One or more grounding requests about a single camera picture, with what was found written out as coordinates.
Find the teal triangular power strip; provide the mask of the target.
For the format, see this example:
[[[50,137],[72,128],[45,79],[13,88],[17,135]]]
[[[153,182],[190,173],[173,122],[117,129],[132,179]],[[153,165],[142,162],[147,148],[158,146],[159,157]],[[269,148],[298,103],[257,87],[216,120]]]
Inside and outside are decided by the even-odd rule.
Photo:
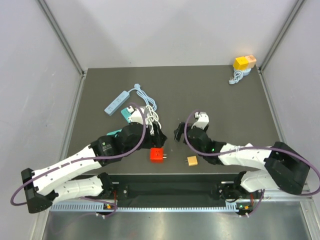
[[[121,129],[118,129],[112,132],[108,132],[106,135],[111,137],[116,137],[121,131],[122,131]]]

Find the orange plug adapter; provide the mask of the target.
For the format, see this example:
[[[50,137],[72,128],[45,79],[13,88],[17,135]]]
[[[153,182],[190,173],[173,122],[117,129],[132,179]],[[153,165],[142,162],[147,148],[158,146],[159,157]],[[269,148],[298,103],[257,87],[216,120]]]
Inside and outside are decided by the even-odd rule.
[[[186,158],[186,163],[189,167],[197,166],[198,165],[198,159],[196,156],[189,156]]]

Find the red plug adapter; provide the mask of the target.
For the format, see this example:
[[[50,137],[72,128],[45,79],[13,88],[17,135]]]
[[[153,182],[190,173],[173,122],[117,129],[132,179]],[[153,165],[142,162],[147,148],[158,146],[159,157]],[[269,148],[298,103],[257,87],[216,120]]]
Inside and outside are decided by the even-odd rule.
[[[150,149],[149,159],[152,163],[162,163],[166,158],[167,155],[164,153],[164,149],[162,147],[153,147]]]

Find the yellow cube socket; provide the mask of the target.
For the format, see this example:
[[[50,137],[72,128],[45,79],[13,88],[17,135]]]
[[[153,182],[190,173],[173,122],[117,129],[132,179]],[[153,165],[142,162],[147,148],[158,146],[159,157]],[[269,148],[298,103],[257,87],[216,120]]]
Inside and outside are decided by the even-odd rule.
[[[244,71],[247,69],[248,65],[249,61],[246,59],[246,57],[241,56],[235,58],[232,66],[235,70]]]

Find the orange cube socket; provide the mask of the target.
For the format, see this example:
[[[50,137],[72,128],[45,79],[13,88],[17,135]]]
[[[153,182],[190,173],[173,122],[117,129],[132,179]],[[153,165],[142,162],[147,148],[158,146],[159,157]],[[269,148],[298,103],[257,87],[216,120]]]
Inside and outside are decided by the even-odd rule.
[[[248,69],[252,69],[256,65],[257,59],[253,55],[247,55],[245,59],[248,61]]]

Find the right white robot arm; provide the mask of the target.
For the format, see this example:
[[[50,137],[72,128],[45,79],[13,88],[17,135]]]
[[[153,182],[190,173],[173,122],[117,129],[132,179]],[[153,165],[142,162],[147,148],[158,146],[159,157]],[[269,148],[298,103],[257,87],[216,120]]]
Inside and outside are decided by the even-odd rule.
[[[273,146],[256,149],[252,144],[236,146],[212,140],[206,128],[181,122],[174,130],[174,139],[189,143],[205,161],[212,165],[241,166],[254,171],[241,171],[230,188],[235,198],[245,198],[258,190],[280,189],[292,195],[303,191],[310,166],[287,144],[277,141]]]

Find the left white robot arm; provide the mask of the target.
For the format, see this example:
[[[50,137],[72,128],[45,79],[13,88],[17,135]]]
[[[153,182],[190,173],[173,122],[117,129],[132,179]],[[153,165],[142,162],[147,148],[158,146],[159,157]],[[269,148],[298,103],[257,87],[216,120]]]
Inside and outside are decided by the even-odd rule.
[[[152,124],[154,132],[133,122],[114,135],[103,135],[74,155],[43,169],[27,168],[21,172],[28,212],[42,212],[52,205],[75,198],[109,198],[114,185],[107,173],[88,178],[78,176],[109,164],[140,149],[161,148],[167,137],[159,124]]]

